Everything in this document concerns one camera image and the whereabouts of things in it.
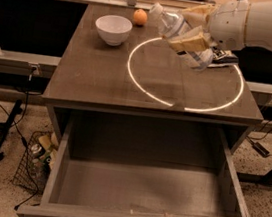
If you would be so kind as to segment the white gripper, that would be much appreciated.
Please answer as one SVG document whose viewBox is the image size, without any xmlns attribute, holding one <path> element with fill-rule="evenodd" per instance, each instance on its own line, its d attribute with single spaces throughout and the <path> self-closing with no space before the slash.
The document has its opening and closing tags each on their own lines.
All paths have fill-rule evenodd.
<svg viewBox="0 0 272 217">
<path fill-rule="evenodd" d="M 182 9 L 181 14 L 188 22 L 167 39 L 169 46 L 179 51 L 202 52 L 213 45 L 221 50 L 241 50 L 245 41 L 245 26 L 249 12 L 248 0 L 234 0 L 220 5 L 198 5 Z"/>
</svg>

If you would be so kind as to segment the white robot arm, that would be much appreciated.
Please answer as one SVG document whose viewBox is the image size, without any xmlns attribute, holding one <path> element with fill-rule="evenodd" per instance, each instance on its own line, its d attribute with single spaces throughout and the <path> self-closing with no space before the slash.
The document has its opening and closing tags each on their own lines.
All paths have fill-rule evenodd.
<svg viewBox="0 0 272 217">
<path fill-rule="evenodd" d="M 202 52 L 217 46 L 226 51 L 262 47 L 272 52 L 272 1 L 234 0 L 180 13 L 191 29 L 169 42 L 176 51 Z"/>
</svg>

